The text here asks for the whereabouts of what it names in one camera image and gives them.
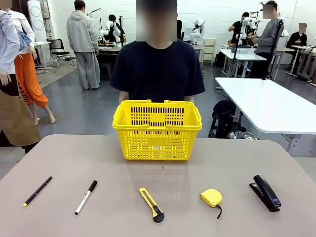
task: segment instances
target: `yellow basket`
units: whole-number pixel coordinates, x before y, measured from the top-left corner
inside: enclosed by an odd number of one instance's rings
[[[125,159],[188,160],[202,119],[191,102],[124,101],[113,128]]]

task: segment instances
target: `white wall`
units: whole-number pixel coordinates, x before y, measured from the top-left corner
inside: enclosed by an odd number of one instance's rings
[[[315,0],[278,0],[282,17],[286,17],[284,27],[290,33],[298,31],[298,23],[308,24],[309,44],[315,44],[312,38],[316,36],[316,24],[313,18],[316,12]],[[69,49],[66,22],[71,12],[74,10],[74,0],[48,0],[51,20],[56,38],[61,38],[65,47]],[[102,8],[93,14],[96,29],[99,29],[98,17],[103,17],[105,24],[109,14],[114,14],[117,18],[123,16],[123,28],[126,32],[127,41],[136,40],[136,0],[86,0],[86,11]],[[242,0],[178,0],[179,19],[183,22],[183,27],[192,27],[193,21],[201,17],[206,21],[205,38],[216,38],[216,49],[232,38],[232,33],[227,29],[241,15],[247,11],[258,11],[262,9],[259,1]],[[268,22],[262,19],[258,34],[261,34]],[[281,39],[279,45],[284,46],[287,39]]]

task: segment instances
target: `navy t-shirt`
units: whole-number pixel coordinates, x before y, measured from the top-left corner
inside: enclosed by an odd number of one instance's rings
[[[122,48],[110,85],[129,92],[130,100],[183,101],[205,92],[198,55],[181,40],[166,49],[134,41]]]

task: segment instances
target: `black pen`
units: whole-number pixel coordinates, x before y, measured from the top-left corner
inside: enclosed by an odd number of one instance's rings
[[[95,186],[97,185],[97,183],[98,183],[98,181],[93,180],[92,184],[90,185],[90,188],[89,188],[88,191],[87,191],[87,194],[83,197],[83,199],[82,199],[82,201],[81,201],[79,207],[78,207],[77,210],[75,211],[75,214],[76,214],[76,215],[79,214],[79,212],[80,212],[81,208],[83,207],[85,201],[87,201],[87,199],[88,199],[90,193],[94,190],[94,188],[95,188]]]
[[[35,191],[35,193],[33,193],[33,194],[29,197],[29,199],[26,200],[26,202],[23,204],[23,206],[27,206],[27,205],[37,196],[37,194],[40,193],[40,191],[46,186],[46,184],[48,184],[48,183],[51,181],[52,178],[53,178],[53,177],[50,176],[50,177]]]

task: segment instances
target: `white marker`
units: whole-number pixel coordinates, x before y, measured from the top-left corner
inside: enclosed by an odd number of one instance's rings
[[[76,210],[76,212],[75,212],[76,215],[79,214],[79,212],[80,212],[81,208],[83,207],[85,201],[88,199],[90,193],[94,190],[94,188],[95,188],[95,186],[97,185],[97,183],[98,183],[98,182],[97,182],[96,180],[93,180],[92,184],[90,185],[90,188],[89,188],[88,191],[87,191],[87,194],[83,197],[83,199],[82,199],[82,201],[81,201],[79,207],[77,208],[77,210]]]

